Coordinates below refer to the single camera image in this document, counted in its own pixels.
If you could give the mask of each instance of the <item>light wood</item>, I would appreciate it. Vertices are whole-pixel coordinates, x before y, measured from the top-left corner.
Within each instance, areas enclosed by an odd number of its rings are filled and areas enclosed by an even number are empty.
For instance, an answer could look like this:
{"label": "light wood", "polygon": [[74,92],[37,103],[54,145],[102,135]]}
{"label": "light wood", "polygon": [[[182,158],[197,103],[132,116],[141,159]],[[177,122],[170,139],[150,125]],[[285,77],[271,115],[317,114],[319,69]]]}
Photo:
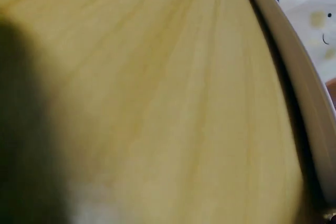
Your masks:
{"label": "light wood", "polygon": [[[14,120],[32,146],[21,166],[49,145],[32,163],[39,188],[52,179],[74,223],[308,223],[290,112],[249,0],[0,6],[30,44],[22,79],[43,94],[39,120]],[[6,106],[31,114],[24,99]]]}

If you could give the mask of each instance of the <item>wooden surface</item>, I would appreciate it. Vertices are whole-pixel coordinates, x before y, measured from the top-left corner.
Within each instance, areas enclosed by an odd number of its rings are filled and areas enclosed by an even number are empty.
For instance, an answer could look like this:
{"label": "wooden surface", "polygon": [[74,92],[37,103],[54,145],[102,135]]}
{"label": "wooden surface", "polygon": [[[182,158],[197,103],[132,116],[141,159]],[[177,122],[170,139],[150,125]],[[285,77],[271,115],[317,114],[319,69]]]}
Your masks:
{"label": "wooden surface", "polygon": [[295,125],[249,0],[0,7],[13,223],[309,222]]}

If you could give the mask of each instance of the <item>cartoon cloud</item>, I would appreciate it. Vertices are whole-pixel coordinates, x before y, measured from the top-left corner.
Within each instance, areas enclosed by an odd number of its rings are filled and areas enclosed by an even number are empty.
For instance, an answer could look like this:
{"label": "cartoon cloud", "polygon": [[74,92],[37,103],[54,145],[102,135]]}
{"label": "cartoon cloud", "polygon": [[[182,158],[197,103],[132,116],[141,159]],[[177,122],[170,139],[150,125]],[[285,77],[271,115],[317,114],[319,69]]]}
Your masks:
{"label": "cartoon cloud", "polygon": [[324,82],[336,77],[336,0],[279,0]]}

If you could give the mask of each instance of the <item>wood grain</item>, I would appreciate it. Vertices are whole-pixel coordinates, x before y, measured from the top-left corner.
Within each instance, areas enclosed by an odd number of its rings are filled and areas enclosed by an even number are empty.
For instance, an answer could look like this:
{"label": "wood grain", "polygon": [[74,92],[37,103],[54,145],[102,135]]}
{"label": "wood grain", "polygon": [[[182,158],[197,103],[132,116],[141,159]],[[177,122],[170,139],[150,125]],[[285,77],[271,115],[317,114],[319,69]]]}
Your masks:
{"label": "wood grain", "polygon": [[0,5],[33,45],[69,221],[306,223],[290,112],[249,0]]}

